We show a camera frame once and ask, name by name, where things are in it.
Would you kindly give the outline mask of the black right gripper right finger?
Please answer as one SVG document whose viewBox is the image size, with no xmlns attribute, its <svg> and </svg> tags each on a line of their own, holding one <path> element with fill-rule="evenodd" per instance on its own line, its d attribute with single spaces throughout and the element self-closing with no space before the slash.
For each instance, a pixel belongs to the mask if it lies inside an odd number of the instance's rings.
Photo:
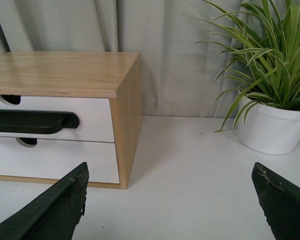
<svg viewBox="0 0 300 240">
<path fill-rule="evenodd" d="M 256 162 L 253 185 L 276 240 L 300 240 L 300 187 Z"/>
</svg>

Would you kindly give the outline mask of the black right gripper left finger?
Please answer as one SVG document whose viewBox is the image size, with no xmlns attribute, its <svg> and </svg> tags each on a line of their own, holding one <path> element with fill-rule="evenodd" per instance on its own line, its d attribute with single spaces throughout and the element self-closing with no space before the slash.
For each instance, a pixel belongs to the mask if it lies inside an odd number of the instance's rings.
<svg viewBox="0 0 300 240">
<path fill-rule="evenodd" d="M 85 214 L 89 169 L 82 162 L 0 223 L 0 240 L 70 240 Z"/>
</svg>

